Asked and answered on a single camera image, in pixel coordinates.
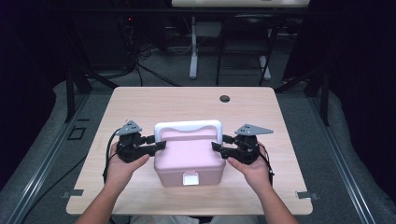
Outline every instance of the black chair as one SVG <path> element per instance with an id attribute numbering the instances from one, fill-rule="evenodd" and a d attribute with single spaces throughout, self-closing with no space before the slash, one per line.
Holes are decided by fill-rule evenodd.
<path id="1" fill-rule="evenodd" d="M 220 69 L 245 68 L 261 69 L 260 85 L 264 79 L 265 71 L 271 58 L 272 49 L 280 28 L 285 23 L 283 17 L 277 15 L 236 15 L 226 20 L 221 27 L 218 47 L 218 69 L 216 85 L 219 85 Z M 225 54 L 254 55 L 260 62 L 260 57 L 265 57 L 265 65 L 262 66 L 222 66 Z"/>

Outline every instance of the wrist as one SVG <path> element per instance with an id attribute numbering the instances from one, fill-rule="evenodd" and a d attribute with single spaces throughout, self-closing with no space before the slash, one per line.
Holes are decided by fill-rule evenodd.
<path id="1" fill-rule="evenodd" d="M 122 189 L 117 189 L 111 185 L 105 184 L 105 186 L 102 188 L 101 193 L 108 195 L 110 197 L 119 197 L 120 194 L 122 193 Z"/>
<path id="2" fill-rule="evenodd" d="M 268 184 L 268 185 L 261 185 L 259 188 L 253 189 L 254 192 L 260 197 L 262 195 L 266 195 L 272 192 L 275 192 L 273 187 Z"/>

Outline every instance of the pink plastic container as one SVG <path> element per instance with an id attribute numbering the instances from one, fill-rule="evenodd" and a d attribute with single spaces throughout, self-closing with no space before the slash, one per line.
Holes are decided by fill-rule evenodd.
<path id="1" fill-rule="evenodd" d="M 154 169 L 165 187 L 220 183 L 226 162 L 211 145 L 222 142 L 218 120 L 163 122 L 154 132 L 156 142 L 166 141 L 166 148 L 154 159 Z"/>

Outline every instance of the wooden table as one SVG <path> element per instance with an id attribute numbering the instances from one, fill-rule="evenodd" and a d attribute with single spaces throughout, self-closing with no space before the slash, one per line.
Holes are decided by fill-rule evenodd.
<path id="1" fill-rule="evenodd" d="M 230 97 L 223 103 L 221 95 Z M 274 189 L 294 215 L 312 212 L 312 203 L 300 200 L 296 191 L 306 186 L 296 160 L 279 105 L 270 88 L 238 87 L 121 87 L 116 88 L 79 175 L 75 189 L 82 196 L 71 196 L 69 214 L 82 214 L 103 187 L 102 172 L 108 139 L 129 119 L 142 127 L 142 135 L 154 134 L 158 122 L 218 119 L 223 133 L 245 123 L 274 130 L 258 135 L 266 145 L 274 169 Z M 153 167 L 154 158 L 138 169 L 117 200 L 113 214 L 119 215 L 262 215 L 262 206 L 242 174 L 230 164 L 215 186 L 165 188 Z"/>

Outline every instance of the human hand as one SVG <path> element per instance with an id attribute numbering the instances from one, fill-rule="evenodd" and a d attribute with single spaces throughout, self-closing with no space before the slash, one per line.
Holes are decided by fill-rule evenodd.
<path id="1" fill-rule="evenodd" d="M 111 146 L 110 157 L 116 153 L 117 143 Z M 126 163 L 119 155 L 115 155 L 108 163 L 105 188 L 115 190 L 120 194 L 131 180 L 134 171 L 143 166 L 149 160 L 149 155 L 144 155 L 136 161 Z"/>
<path id="2" fill-rule="evenodd" d="M 262 155 L 265 155 L 265 149 L 262 146 L 260 146 L 260 152 Z M 259 158 L 250 165 L 246 165 L 231 157 L 229 157 L 227 161 L 233 168 L 245 176 L 247 183 L 257 194 L 261 189 L 272 187 L 268 176 L 268 166 L 262 157 L 259 156 Z"/>

